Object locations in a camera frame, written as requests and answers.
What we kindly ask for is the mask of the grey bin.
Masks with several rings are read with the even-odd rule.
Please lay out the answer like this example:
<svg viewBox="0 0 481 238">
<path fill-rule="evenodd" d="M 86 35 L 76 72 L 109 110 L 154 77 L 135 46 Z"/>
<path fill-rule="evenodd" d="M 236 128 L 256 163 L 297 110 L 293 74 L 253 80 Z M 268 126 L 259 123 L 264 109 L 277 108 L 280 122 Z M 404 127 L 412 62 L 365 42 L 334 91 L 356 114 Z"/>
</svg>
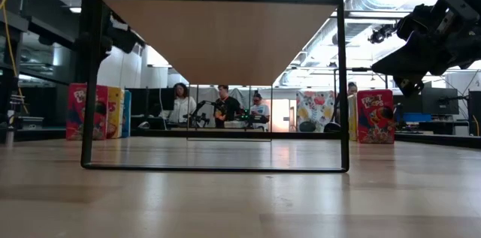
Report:
<svg viewBox="0 0 481 238">
<path fill-rule="evenodd" d="M 43 128 L 43 121 L 43 117 L 19 116 L 17 119 L 17 128 L 19 130 L 40 130 Z"/>
</svg>

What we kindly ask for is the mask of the blue Rice Krispies cereal box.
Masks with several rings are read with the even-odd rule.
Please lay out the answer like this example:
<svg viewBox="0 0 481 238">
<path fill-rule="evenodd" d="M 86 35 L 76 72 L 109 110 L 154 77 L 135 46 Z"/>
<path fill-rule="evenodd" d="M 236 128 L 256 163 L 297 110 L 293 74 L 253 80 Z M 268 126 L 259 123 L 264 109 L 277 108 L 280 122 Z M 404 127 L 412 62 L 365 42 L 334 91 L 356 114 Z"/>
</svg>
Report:
<svg viewBox="0 0 481 238">
<path fill-rule="evenodd" d="M 132 94 L 129 90 L 125 90 L 124 104 L 123 104 L 123 125 L 122 125 L 122 134 L 121 134 L 122 138 L 127 138 L 130 136 L 131 102 L 132 102 Z"/>
</svg>

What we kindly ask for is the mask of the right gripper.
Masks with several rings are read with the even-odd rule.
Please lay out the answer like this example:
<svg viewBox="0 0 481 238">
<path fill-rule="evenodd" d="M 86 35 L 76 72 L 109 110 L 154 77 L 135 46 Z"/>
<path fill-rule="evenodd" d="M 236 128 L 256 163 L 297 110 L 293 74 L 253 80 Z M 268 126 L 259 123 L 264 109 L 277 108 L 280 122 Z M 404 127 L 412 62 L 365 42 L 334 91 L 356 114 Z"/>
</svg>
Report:
<svg viewBox="0 0 481 238">
<path fill-rule="evenodd" d="M 373 63 L 371 69 L 401 77 L 398 88 L 403 96 L 418 95 L 428 72 L 439 75 L 481 59 L 481 10 L 466 0 L 419 5 L 403 18 L 397 34 L 406 44 Z"/>
</svg>

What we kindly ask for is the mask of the black ceiling spotlight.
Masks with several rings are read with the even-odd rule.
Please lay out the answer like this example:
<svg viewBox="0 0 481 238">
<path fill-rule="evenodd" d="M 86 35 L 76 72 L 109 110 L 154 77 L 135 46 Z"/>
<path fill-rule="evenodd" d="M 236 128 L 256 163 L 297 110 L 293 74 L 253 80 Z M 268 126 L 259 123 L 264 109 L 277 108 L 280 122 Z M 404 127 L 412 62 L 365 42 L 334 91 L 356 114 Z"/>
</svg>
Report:
<svg viewBox="0 0 481 238">
<path fill-rule="evenodd" d="M 383 24 L 372 30 L 372 34 L 368 37 L 371 44 L 380 44 L 385 39 L 393 36 L 397 31 L 396 24 Z"/>
</svg>

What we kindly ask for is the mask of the yellow Corn Pops cereal box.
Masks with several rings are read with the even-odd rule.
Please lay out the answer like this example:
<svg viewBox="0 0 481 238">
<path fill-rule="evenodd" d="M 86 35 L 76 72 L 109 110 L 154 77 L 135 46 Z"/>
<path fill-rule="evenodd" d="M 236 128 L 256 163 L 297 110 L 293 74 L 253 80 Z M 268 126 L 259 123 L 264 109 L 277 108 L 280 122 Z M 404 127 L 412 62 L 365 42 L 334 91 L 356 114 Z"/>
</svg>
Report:
<svg viewBox="0 0 481 238">
<path fill-rule="evenodd" d="M 349 139 L 357 141 L 357 97 L 356 94 L 349 95 L 348 98 L 348 122 L 349 122 Z"/>
<path fill-rule="evenodd" d="M 123 127 L 124 91 L 108 86 L 107 139 L 120 138 Z"/>
</svg>

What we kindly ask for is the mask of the floral print hanging cloth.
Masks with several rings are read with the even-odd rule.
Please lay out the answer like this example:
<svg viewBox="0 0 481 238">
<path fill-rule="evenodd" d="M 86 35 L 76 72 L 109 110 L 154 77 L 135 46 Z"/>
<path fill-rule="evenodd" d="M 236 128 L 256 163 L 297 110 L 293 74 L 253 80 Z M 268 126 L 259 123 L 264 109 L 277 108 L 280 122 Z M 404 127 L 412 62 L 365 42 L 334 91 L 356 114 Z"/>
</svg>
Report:
<svg viewBox="0 0 481 238">
<path fill-rule="evenodd" d="M 297 91 L 296 92 L 296 121 L 298 125 L 304 121 L 316 124 L 314 132 L 323 133 L 324 127 L 331 121 L 334 113 L 335 94 L 333 91 Z"/>
</svg>

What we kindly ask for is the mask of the black computer monitor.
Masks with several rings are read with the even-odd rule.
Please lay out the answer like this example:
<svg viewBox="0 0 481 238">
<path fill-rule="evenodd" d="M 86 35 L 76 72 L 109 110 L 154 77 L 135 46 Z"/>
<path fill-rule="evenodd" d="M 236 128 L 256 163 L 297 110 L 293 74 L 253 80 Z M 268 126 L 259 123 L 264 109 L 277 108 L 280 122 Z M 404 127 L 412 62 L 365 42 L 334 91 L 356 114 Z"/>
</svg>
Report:
<svg viewBox="0 0 481 238">
<path fill-rule="evenodd" d="M 148 104 L 151 110 L 173 110 L 174 88 L 149 89 Z"/>
<path fill-rule="evenodd" d="M 144 115 L 147 110 L 147 89 L 127 88 L 131 95 L 131 115 Z"/>
<path fill-rule="evenodd" d="M 422 112 L 422 96 L 412 95 L 405 97 L 404 95 L 394 95 L 394 104 L 401 104 L 405 113 L 421 113 Z"/>
<path fill-rule="evenodd" d="M 459 114 L 456 89 L 424 88 L 421 97 L 423 113 L 432 115 Z"/>
</svg>

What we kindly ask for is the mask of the red Froot Loops cereal box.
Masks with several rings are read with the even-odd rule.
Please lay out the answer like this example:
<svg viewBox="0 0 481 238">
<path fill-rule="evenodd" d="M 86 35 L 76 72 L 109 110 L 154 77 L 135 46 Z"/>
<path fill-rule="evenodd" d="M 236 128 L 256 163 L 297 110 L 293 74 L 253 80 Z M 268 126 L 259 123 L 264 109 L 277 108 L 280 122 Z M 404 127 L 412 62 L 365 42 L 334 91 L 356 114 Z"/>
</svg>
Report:
<svg viewBox="0 0 481 238">
<path fill-rule="evenodd" d="M 104 140 L 107 137 L 108 87 L 97 86 L 95 95 L 93 139 Z M 82 139 L 85 108 L 86 84 L 72 83 L 68 87 L 68 112 L 66 116 L 67 140 Z"/>
<path fill-rule="evenodd" d="M 395 121 L 392 91 L 364 90 L 357 93 L 356 100 L 358 142 L 393 144 Z"/>
</svg>

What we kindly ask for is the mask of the grey hanging curtain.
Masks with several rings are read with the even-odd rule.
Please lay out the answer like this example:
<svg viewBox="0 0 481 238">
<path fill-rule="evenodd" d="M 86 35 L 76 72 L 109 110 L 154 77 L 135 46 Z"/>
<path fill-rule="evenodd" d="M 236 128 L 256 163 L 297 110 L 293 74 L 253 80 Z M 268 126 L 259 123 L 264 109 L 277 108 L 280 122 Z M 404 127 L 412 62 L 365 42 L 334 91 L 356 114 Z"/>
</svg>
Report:
<svg viewBox="0 0 481 238">
<path fill-rule="evenodd" d="M 219 98 L 219 91 L 216 86 L 190 86 L 189 94 L 197 103 L 200 103 L 201 101 L 216 101 Z M 247 109 L 252 103 L 254 90 L 243 86 L 229 86 L 228 94 L 240 103 L 241 108 Z M 215 126 L 213 106 L 205 104 L 198 111 L 198 115 L 201 115 L 202 113 L 205 113 L 206 117 L 210 120 L 207 127 L 213 128 Z"/>
</svg>

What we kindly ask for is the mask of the white post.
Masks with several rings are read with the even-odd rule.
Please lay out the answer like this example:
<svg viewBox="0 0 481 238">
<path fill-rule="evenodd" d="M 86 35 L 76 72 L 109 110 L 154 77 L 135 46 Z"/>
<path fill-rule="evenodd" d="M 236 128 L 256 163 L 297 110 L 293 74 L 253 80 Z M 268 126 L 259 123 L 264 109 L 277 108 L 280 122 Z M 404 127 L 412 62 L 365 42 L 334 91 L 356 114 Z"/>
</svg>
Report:
<svg viewBox="0 0 481 238">
<path fill-rule="evenodd" d="M 15 132 L 15 111 L 14 110 L 9 110 L 7 112 L 7 133 L 5 137 L 5 143 L 7 145 L 11 145 L 14 141 L 14 132 Z"/>
</svg>

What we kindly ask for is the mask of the black overhead pole frame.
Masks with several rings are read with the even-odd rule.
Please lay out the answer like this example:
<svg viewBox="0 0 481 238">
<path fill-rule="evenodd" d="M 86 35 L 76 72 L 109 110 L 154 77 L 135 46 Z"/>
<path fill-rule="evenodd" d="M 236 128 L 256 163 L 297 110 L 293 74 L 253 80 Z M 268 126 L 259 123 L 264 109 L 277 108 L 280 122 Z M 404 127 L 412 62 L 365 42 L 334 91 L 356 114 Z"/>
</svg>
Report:
<svg viewBox="0 0 481 238">
<path fill-rule="evenodd" d="M 384 82 L 384 88 L 385 89 L 389 88 L 389 77 L 388 77 L 388 75 L 377 73 L 377 72 L 373 71 L 371 67 L 353 67 L 353 68 L 347 68 L 346 70 L 348 72 L 351 72 L 352 75 L 356 75 L 356 74 L 362 75 L 362 74 L 370 73 L 371 79 L 373 79 L 374 75 L 376 75 L 380 80 L 382 80 Z"/>
</svg>

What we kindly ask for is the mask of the black table frame rail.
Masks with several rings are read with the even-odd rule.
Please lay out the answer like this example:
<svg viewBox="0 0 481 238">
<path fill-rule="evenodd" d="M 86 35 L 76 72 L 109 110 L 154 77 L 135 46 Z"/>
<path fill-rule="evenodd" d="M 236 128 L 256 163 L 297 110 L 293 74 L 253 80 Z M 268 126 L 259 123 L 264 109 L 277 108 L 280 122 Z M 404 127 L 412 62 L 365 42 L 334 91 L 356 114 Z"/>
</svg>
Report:
<svg viewBox="0 0 481 238">
<path fill-rule="evenodd" d="M 14 141 L 35 141 L 64 139 L 65 129 L 48 128 L 41 130 L 18 130 L 14 132 Z M 194 137 L 220 139 L 272 139 L 272 140 L 340 140 L 340 133 L 294 133 L 294 132 L 260 132 L 260 131 L 162 131 L 133 130 L 132 137 Z M 442 134 L 405 134 L 396 133 L 396 141 L 424 143 L 440 146 L 454 146 L 481 150 L 481 137 L 459 137 Z"/>
</svg>

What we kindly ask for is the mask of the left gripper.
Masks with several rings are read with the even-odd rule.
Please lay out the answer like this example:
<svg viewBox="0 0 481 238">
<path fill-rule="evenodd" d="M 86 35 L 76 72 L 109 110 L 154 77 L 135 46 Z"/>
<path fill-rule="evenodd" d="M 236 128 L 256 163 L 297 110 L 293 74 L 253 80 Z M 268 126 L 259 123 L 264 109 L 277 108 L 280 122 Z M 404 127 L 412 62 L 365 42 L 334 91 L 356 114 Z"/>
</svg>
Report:
<svg viewBox="0 0 481 238">
<path fill-rule="evenodd" d="M 110 22 L 110 12 L 105 7 L 98 9 L 95 20 L 93 37 L 95 40 L 95 60 L 97 62 L 102 62 L 108 57 L 112 45 L 124 53 L 130 53 L 136 45 L 145 47 L 145 42 L 130 30 L 111 29 L 109 37 L 107 28 Z"/>
</svg>

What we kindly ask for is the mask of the black metal wood-board shelf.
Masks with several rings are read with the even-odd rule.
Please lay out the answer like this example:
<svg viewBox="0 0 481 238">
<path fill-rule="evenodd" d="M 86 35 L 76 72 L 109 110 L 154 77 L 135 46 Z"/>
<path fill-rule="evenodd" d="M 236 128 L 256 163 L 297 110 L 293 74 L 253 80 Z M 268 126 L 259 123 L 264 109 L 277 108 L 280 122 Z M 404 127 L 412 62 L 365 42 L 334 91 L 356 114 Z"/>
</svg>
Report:
<svg viewBox="0 0 481 238">
<path fill-rule="evenodd" d="M 272 84 L 313 30 L 344 0 L 82 0 L 89 17 L 85 125 L 80 164 L 92 162 L 97 73 L 105 12 L 113 11 L 195 84 Z"/>
</svg>

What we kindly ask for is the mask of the dark desk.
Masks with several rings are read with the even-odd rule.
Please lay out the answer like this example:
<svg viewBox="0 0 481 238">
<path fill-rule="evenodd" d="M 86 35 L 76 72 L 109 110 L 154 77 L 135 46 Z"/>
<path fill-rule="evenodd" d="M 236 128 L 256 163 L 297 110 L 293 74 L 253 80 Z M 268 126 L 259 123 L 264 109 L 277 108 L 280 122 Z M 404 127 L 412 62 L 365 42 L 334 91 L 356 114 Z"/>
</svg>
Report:
<svg viewBox="0 0 481 238">
<path fill-rule="evenodd" d="M 469 124 L 466 120 L 444 120 L 427 122 L 402 122 L 396 125 L 396 133 L 403 134 L 441 134 L 441 135 L 467 135 Z"/>
</svg>

